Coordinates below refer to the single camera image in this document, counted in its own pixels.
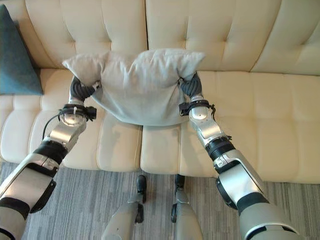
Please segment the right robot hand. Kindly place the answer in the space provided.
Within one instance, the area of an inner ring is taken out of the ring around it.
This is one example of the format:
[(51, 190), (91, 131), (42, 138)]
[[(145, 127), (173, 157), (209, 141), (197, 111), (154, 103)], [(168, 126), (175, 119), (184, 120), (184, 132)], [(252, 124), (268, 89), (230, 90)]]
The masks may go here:
[(190, 99), (194, 96), (202, 95), (202, 83), (197, 72), (190, 79), (180, 77), (177, 81), (177, 86), (179, 89), (179, 104), (185, 102), (186, 97)]

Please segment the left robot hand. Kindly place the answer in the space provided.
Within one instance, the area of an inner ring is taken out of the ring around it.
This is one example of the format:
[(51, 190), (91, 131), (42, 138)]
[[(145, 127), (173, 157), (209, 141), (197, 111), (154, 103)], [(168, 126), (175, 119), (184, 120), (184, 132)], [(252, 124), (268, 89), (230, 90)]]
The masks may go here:
[(96, 81), (91, 86), (84, 85), (75, 75), (72, 78), (69, 88), (69, 104), (83, 105), (85, 100), (91, 97), (98, 88), (100, 88), (100, 81)]

